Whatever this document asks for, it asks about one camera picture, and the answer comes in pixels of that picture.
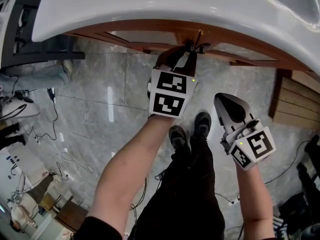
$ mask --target floor tile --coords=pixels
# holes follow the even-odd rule
[[[71,83],[57,88],[58,95],[107,104],[124,105],[127,55],[88,54],[74,63]]]
[[[157,55],[128,54],[125,74],[125,106],[142,110],[149,109],[147,83],[157,59]]]
[[[70,175],[66,184],[82,206],[88,208],[105,165],[148,118],[147,82],[158,56],[136,53],[85,38],[79,39],[77,45],[87,54],[86,59],[74,61],[70,85],[55,90],[57,140],[52,141],[45,136],[38,143],[34,133],[31,133],[26,137],[25,151],[35,154],[48,169],[56,172],[56,162],[59,162],[63,175],[65,172]],[[186,58],[182,58],[178,67],[183,66],[185,61]],[[275,81],[274,68],[234,67],[222,60],[199,56],[195,77],[198,85],[192,99],[183,117],[174,123],[182,126],[189,138],[197,113],[207,110],[211,114],[212,126],[207,142],[213,154],[215,192],[229,200],[237,197],[239,188],[235,163],[220,144],[224,130],[214,107],[216,93],[228,93],[243,99],[262,125],[270,128],[277,151],[258,165],[264,182],[274,179],[288,168],[296,157],[298,145],[315,133],[273,123],[268,117]],[[28,133],[34,126],[37,135],[48,133],[53,137],[52,120],[56,118],[56,113],[47,91],[31,92],[30,97],[38,104],[41,114],[23,119],[22,125]],[[16,145],[9,150],[12,153],[21,152]],[[138,215],[155,193],[159,183],[155,176],[167,168],[173,152],[169,137],[166,136],[148,174],[147,192],[137,209]],[[303,153],[301,147],[293,166],[281,178],[267,185],[275,205],[301,191],[295,166]],[[94,173],[87,170],[87,165],[94,168]],[[133,203],[139,200],[142,191],[141,188]],[[229,206],[225,198],[219,195],[216,198],[224,215],[226,229],[231,229],[226,235],[237,238],[243,223],[240,204]],[[130,232],[133,225],[134,217],[130,214],[126,231]]]

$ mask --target black pants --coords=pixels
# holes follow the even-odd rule
[[[161,187],[129,240],[224,239],[225,220],[215,196],[213,156],[204,139],[190,140],[171,156]]]
[[[6,136],[8,136],[9,134],[12,134],[18,130],[19,130],[19,126],[17,123],[0,130],[0,150],[2,150],[5,147],[10,146],[13,143],[21,141],[21,136],[14,136],[14,137],[6,138]]]

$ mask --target white cube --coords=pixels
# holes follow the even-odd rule
[[[266,126],[237,139],[230,148],[229,154],[244,170],[248,170],[276,150],[274,139]]]
[[[181,118],[197,83],[194,77],[152,69],[149,112]]]

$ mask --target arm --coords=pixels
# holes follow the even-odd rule
[[[273,203],[261,179],[258,166],[242,170],[236,165],[240,206],[244,223],[244,239],[274,238]]]
[[[111,159],[100,177],[88,216],[96,217],[124,234],[130,205],[173,120],[160,115],[152,116]]]

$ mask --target black shoe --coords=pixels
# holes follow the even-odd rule
[[[211,128],[211,116],[207,112],[199,113],[194,120],[193,138],[207,139]]]
[[[19,142],[21,142],[24,146],[27,144],[26,143],[26,139],[25,136],[23,136],[22,134],[18,136],[19,137]]]
[[[187,136],[179,125],[174,125],[169,129],[169,139],[175,151],[187,144]]]

